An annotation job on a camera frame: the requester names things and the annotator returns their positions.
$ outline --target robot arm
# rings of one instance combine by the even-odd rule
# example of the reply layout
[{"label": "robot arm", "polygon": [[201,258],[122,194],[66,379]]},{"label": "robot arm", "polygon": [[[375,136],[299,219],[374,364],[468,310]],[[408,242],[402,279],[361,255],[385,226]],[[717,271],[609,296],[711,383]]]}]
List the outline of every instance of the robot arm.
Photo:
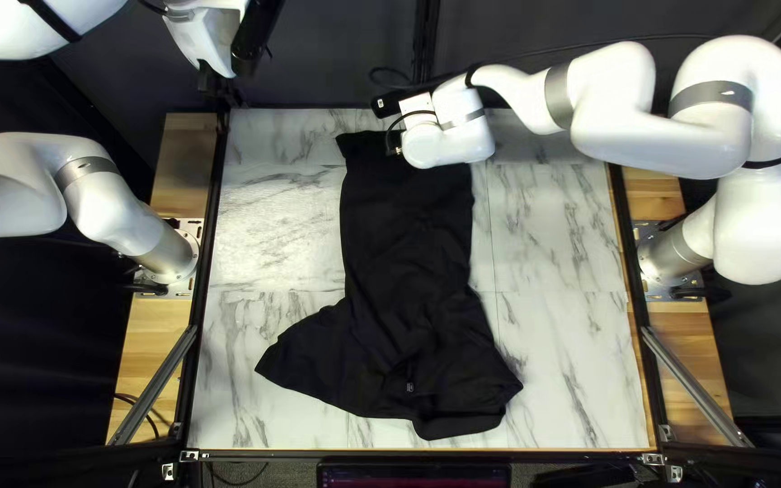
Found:
[{"label": "robot arm", "polygon": [[0,134],[0,237],[53,232],[66,212],[84,235],[142,264],[160,283],[194,269],[189,241],[136,199],[100,144]]},{"label": "robot arm", "polygon": [[[534,75],[483,66],[436,89],[436,116],[409,118],[402,151],[419,168],[474,161],[435,150],[445,141],[430,152],[428,140],[441,134],[437,127],[448,127],[441,137],[459,139],[457,150],[490,148],[492,154],[489,130],[463,133],[478,119],[465,122],[459,109],[446,107],[452,93],[470,91],[476,99],[472,86],[491,88],[530,131],[569,130],[572,144],[595,159],[692,179],[722,177],[710,203],[641,250],[648,276],[669,282],[714,261],[735,282],[781,280],[781,50],[748,36],[702,44],[678,72],[669,118],[649,113],[654,80],[653,59],[635,42],[618,42]],[[408,104],[400,102],[404,113]],[[479,100],[469,103],[472,114],[478,114],[475,106],[481,108]]]},{"label": "robot arm", "polygon": [[[250,72],[263,54],[284,0],[163,0],[162,19],[195,67],[222,76]],[[49,54],[80,40],[127,0],[0,0],[0,60]]]}]

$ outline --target black cable connector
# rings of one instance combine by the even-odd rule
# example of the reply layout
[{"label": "black cable connector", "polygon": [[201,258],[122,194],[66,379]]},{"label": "black cable connector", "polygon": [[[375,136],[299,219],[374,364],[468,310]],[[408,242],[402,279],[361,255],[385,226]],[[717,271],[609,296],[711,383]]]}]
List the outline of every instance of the black cable connector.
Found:
[{"label": "black cable connector", "polygon": [[425,114],[425,115],[435,116],[436,112],[434,112],[432,110],[412,110],[408,114],[405,114],[404,116],[400,116],[394,122],[392,122],[390,124],[390,127],[388,127],[388,129],[385,131],[385,151],[386,151],[386,155],[393,156],[393,155],[400,155],[400,154],[402,154],[402,151],[399,148],[396,148],[396,150],[395,150],[394,148],[391,147],[391,132],[393,131],[393,128],[396,127],[396,125],[399,122],[402,122],[403,119],[405,119],[405,117],[416,116],[417,114]]},{"label": "black cable connector", "polygon": [[164,296],[168,294],[168,286],[157,283],[127,283],[120,285],[120,287],[127,292],[135,294],[156,294],[158,296]]}]

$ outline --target white marble tile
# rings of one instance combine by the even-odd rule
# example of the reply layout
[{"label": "white marble tile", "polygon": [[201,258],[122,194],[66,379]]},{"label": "white marble tile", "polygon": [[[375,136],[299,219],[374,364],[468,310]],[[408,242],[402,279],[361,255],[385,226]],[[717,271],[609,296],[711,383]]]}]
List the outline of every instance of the white marble tile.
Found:
[{"label": "white marble tile", "polygon": [[349,413],[254,371],[278,335],[342,292],[259,293],[213,286],[201,339],[189,445],[345,449]]},{"label": "white marble tile", "polygon": [[411,422],[401,418],[349,416],[350,449],[487,449],[508,446],[505,421],[494,429],[477,434],[437,440],[424,440]]},{"label": "white marble tile", "polygon": [[564,166],[595,162],[571,143],[569,131],[537,136],[523,126],[510,108],[485,110],[495,139],[493,164],[523,163]]},{"label": "white marble tile", "polygon": [[285,328],[343,296],[334,137],[382,129],[369,110],[233,113],[190,446],[453,449],[646,446],[607,172],[568,134],[489,111],[496,155],[472,165],[470,283],[524,382],[503,423],[425,441],[277,386],[254,365]]},{"label": "white marble tile", "polygon": [[490,206],[487,193],[487,165],[471,164],[472,194],[472,254],[470,255],[469,284],[476,291],[495,290],[493,270],[493,238],[490,237]]},{"label": "white marble tile", "polygon": [[509,447],[646,447],[625,293],[501,293],[500,351],[523,382]]},{"label": "white marble tile", "polygon": [[344,288],[339,192],[344,167],[225,168],[211,284],[242,290]]},{"label": "white marble tile", "polygon": [[623,291],[604,164],[488,165],[496,291]]},{"label": "white marble tile", "polygon": [[385,130],[391,122],[365,108],[232,110],[225,164],[344,164],[336,136]]}]

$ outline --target dark curtain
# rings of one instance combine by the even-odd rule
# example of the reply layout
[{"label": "dark curtain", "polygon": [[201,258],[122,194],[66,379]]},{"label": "dark curtain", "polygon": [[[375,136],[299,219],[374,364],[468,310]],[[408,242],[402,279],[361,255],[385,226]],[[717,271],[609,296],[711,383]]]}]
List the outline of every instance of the dark curtain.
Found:
[{"label": "dark curtain", "polygon": [[[46,59],[0,62],[0,132],[85,136],[146,200],[152,171]],[[105,442],[130,297],[129,263],[69,221],[0,239],[0,456]]]}]

